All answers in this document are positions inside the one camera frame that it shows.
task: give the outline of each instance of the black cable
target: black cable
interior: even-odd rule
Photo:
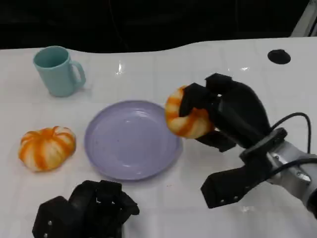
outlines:
[[[307,121],[307,128],[308,128],[307,154],[310,154],[311,153],[311,143],[312,143],[312,123],[311,123],[311,120],[309,119],[309,116],[307,114],[305,114],[305,113],[292,113],[292,114],[282,118],[277,123],[275,123],[271,127],[271,130],[274,130],[279,125],[281,125],[283,122],[285,122],[286,120],[293,118],[293,117],[297,117],[297,116],[304,117]]]
[[[291,161],[285,165],[278,167],[276,170],[271,171],[267,175],[267,177],[264,179],[264,181],[277,175],[279,172],[282,172],[283,170],[289,169],[290,167],[304,165],[304,164],[317,164],[317,158],[303,158],[303,159]]]
[[[111,0],[108,0],[108,6],[109,6],[109,10],[110,10],[110,15],[111,15],[111,20],[113,23],[113,27],[115,30],[115,33],[117,34],[117,37],[119,38],[120,42],[123,43],[125,50],[128,52],[129,51],[129,46],[127,45],[127,43],[125,43],[125,41],[123,40],[123,38],[121,37],[119,30],[117,28],[117,24],[115,23],[114,17],[113,17],[113,12],[112,12],[112,5],[111,5]]]

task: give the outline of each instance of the white table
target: white table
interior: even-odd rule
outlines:
[[[292,60],[273,64],[267,53],[285,49]],[[85,88],[68,98],[51,97],[32,65],[38,49],[0,51],[0,237],[31,238],[38,206],[58,195],[68,198],[86,179],[107,179],[90,165],[85,129],[102,108],[128,99],[163,105],[177,87],[214,72],[250,85],[271,123],[303,111],[317,136],[317,39],[288,38],[201,42],[162,52],[90,54],[71,51],[87,76]],[[50,173],[34,174],[17,158],[21,136],[48,126],[71,128],[77,136],[72,158]],[[288,140],[306,148],[302,119],[284,124]],[[141,213],[125,226],[127,238],[315,238],[317,221],[284,189],[263,183],[238,203],[209,210],[200,192],[206,177],[242,165],[238,147],[221,154],[194,140],[166,172],[146,181],[125,182],[124,191]]]

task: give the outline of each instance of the robotic arm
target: robotic arm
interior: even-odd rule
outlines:
[[[204,182],[201,191],[208,207],[238,202],[267,180],[300,199],[317,218],[317,156],[287,142],[284,128],[269,125],[265,109],[250,87],[217,73],[206,82],[206,87],[193,83],[184,89],[180,116],[194,107],[204,108],[219,131],[198,138],[199,142],[220,152],[235,144],[245,148],[240,155],[243,167],[211,174]]]

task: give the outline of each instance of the black circular object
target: black circular object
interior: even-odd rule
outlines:
[[[276,64],[287,64],[291,61],[291,56],[285,50],[273,50],[267,54],[270,61]]]

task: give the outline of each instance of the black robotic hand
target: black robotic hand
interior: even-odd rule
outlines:
[[[199,142],[220,152],[235,144],[247,149],[240,156],[243,167],[211,174],[201,188],[209,208],[237,202],[271,171],[266,154],[284,141],[286,131],[280,128],[271,133],[265,109],[255,92],[217,73],[206,78],[205,87],[193,83],[184,89],[180,116],[188,115],[193,108],[206,109],[219,130],[198,138]]]
[[[40,205],[32,233],[35,238],[122,238],[122,225],[138,215],[137,204],[121,184],[84,181],[69,200],[62,196]]]

